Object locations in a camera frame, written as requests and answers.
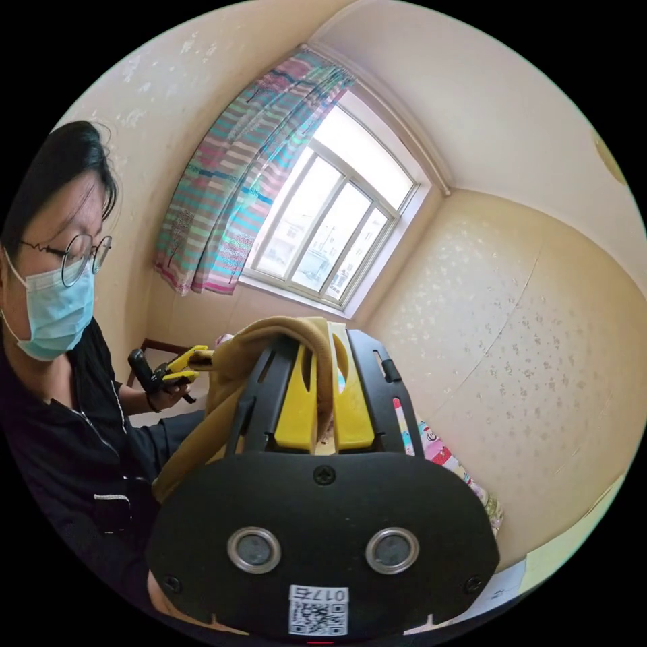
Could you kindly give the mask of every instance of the tan fabric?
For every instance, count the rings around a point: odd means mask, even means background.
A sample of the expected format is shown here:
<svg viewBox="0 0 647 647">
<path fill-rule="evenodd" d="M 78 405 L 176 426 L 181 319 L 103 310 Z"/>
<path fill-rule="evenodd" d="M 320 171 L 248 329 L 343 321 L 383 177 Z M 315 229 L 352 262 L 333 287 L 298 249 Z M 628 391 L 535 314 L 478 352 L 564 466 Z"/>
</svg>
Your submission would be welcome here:
<svg viewBox="0 0 647 647">
<path fill-rule="evenodd" d="M 332 415 L 333 389 L 327 321 L 322 317 L 269 317 L 257 321 L 209 351 L 206 356 L 210 357 L 210 365 L 192 365 L 210 372 L 205 418 L 171 456 L 153 483 L 157 501 L 162 503 L 192 470 L 221 457 L 238 399 L 263 351 L 279 334 L 296 339 L 317 358 L 318 436 L 326 432 Z"/>
</svg>

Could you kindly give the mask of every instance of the qr code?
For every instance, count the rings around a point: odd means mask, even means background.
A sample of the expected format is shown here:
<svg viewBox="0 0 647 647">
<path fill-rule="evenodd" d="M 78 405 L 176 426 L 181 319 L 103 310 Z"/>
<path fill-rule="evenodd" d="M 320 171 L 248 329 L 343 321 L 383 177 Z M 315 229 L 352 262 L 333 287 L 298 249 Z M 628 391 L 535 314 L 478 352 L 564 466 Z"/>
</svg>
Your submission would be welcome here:
<svg viewBox="0 0 647 647">
<path fill-rule="evenodd" d="M 289 632 L 300 636 L 345 636 L 348 589 L 290 587 Z"/>
</svg>

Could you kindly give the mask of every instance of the striped curtain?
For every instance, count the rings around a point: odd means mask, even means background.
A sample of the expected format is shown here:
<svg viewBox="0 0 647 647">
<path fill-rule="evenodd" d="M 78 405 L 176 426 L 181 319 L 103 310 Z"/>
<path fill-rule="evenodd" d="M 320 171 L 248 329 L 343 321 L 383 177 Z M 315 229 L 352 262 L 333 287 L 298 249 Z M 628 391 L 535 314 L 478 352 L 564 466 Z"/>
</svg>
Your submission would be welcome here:
<svg viewBox="0 0 647 647">
<path fill-rule="evenodd" d="M 177 293 L 234 291 L 272 202 L 353 82 L 302 45 L 221 114 L 185 169 L 158 237 L 155 268 Z"/>
</svg>

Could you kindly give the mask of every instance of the face mask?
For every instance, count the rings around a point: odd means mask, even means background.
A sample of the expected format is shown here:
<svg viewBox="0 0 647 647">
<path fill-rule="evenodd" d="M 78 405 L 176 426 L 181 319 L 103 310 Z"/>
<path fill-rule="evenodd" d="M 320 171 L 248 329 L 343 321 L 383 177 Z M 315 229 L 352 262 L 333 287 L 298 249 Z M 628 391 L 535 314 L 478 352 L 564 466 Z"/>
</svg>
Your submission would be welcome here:
<svg viewBox="0 0 647 647">
<path fill-rule="evenodd" d="M 27 292 L 27 314 L 31 339 L 16 338 L 18 348 L 30 357 L 49 362 L 72 350 L 92 321 L 94 310 L 94 274 L 88 263 L 79 280 L 66 287 L 60 270 L 43 272 L 23 279 L 6 255 L 9 267 Z"/>
</svg>

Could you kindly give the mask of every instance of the hand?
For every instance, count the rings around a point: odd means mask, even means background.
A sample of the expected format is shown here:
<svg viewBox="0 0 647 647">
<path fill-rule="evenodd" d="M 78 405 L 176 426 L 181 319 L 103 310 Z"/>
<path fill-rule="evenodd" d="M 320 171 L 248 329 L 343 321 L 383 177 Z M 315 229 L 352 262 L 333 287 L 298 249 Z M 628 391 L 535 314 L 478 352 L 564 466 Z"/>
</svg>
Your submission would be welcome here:
<svg viewBox="0 0 647 647">
<path fill-rule="evenodd" d="M 162 389 L 150 394 L 148 399 L 155 409 L 163 411 L 164 409 L 170 409 L 172 406 L 175 406 L 190 390 L 191 386 L 189 384 L 172 386 L 168 391 Z"/>
</svg>

